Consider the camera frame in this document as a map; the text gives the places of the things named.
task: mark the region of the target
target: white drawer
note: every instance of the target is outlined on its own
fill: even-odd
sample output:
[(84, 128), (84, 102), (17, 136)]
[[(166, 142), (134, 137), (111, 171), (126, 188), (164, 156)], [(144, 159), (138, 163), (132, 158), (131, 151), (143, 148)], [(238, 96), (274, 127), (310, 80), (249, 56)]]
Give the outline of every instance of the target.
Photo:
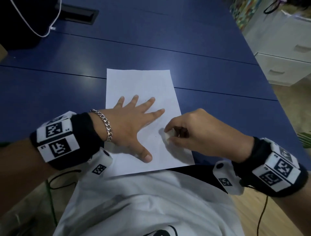
[(255, 56), (267, 80), (290, 86), (311, 73), (311, 63), (257, 53)]
[(259, 53), (311, 63), (311, 21), (294, 16), (282, 19)]

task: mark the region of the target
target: wrist strap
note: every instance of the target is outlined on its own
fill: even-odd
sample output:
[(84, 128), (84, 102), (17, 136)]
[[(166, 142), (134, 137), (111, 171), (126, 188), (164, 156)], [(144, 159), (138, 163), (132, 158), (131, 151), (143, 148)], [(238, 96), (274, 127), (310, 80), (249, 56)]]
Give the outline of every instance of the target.
[[(57, 129), (62, 132), (38, 142), (41, 140), (39, 136), (44, 136), (41, 134), (43, 129), (46, 130), (45, 136), (49, 135), (48, 129)], [(104, 142), (95, 132), (93, 122), (86, 112), (73, 115), (70, 119), (61, 120), (58, 123), (42, 126), (30, 134), (30, 140), (32, 145), (39, 150), (45, 162), (49, 162), (57, 170), (88, 161), (101, 146), (104, 146)]]
[(297, 159), (269, 139), (254, 137), (251, 156), (242, 163), (232, 162), (242, 186), (253, 186), (271, 196), (291, 195), (306, 184), (308, 171)]

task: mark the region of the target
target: white paper sheet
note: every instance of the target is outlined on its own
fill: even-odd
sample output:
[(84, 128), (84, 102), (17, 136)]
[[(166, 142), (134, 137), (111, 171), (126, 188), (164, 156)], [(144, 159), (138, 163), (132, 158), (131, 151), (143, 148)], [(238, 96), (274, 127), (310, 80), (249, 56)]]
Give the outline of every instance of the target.
[(121, 96), (125, 97), (126, 105), (136, 94), (139, 95), (137, 105), (155, 97), (155, 103), (147, 112), (165, 109), (160, 118), (144, 127), (137, 135), (138, 141), (152, 154), (153, 160), (144, 163), (128, 154), (125, 148), (106, 143), (105, 149), (111, 154), (113, 163), (104, 171), (104, 176), (194, 165), (190, 150), (178, 148), (165, 141), (165, 126), (172, 118), (181, 115), (170, 71), (107, 69), (106, 109), (113, 108)]

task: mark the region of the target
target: silver chain bracelet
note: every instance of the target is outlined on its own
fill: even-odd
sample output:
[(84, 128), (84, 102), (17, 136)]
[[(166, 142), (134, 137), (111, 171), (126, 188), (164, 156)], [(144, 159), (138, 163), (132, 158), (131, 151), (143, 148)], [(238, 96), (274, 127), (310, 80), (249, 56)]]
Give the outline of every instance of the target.
[(111, 139), (112, 139), (112, 130), (111, 130), (111, 126), (110, 126), (109, 121), (107, 120), (107, 118), (104, 116), (103, 113), (101, 113), (101, 112), (99, 112), (99, 111), (97, 111), (95, 109), (90, 110), (90, 112), (93, 112), (93, 113), (97, 114), (101, 118), (101, 120), (104, 122), (106, 130), (107, 130), (107, 133), (108, 133), (108, 137), (107, 137), (106, 141), (110, 142)]

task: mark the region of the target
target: left hand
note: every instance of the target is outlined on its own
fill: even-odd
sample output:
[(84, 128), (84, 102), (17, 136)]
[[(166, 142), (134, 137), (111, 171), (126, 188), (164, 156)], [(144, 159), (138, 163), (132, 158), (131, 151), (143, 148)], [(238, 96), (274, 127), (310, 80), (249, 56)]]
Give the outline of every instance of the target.
[[(145, 113), (155, 102), (154, 97), (139, 106), (136, 106), (137, 101), (138, 95), (135, 95), (130, 103), (123, 107), (124, 97), (121, 97), (114, 108), (99, 111), (106, 116), (110, 123), (112, 129), (111, 141), (118, 146), (128, 147), (138, 154), (143, 162), (148, 163), (152, 161), (152, 155), (137, 140), (137, 133), (159, 118), (165, 110), (160, 109), (155, 112)], [(93, 112), (90, 112), (89, 115), (93, 121), (95, 131), (105, 141), (107, 139), (107, 130), (103, 121)]]

